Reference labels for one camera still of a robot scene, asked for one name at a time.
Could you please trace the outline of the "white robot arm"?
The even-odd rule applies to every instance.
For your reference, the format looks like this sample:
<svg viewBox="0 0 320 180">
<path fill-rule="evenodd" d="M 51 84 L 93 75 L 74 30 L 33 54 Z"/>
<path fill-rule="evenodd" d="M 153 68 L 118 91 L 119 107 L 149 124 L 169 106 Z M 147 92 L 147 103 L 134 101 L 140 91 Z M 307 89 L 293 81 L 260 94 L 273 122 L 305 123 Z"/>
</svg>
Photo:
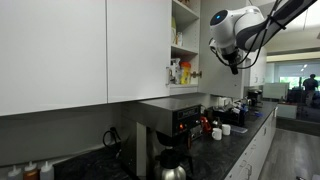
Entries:
<svg viewBox="0 0 320 180">
<path fill-rule="evenodd" d="M 224 9 L 210 20 L 212 38 L 210 50 L 218 60 L 236 75 L 246 57 L 240 60 L 239 51 L 260 51 L 270 39 L 317 0 L 288 0 L 280 8 L 275 3 L 267 17 L 256 6 L 237 10 Z"/>
</svg>

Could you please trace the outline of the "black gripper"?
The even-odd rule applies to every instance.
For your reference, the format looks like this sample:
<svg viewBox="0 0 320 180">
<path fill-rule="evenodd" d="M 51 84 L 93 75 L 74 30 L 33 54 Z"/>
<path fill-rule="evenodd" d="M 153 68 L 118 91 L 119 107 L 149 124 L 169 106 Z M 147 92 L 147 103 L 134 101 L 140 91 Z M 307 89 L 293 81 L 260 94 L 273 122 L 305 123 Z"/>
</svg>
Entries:
<svg viewBox="0 0 320 180">
<path fill-rule="evenodd" d="M 237 48 L 229 50 L 223 53 L 223 58 L 228 62 L 231 67 L 231 72 L 233 75 L 238 74 L 238 64 L 241 60 L 241 54 Z"/>
</svg>

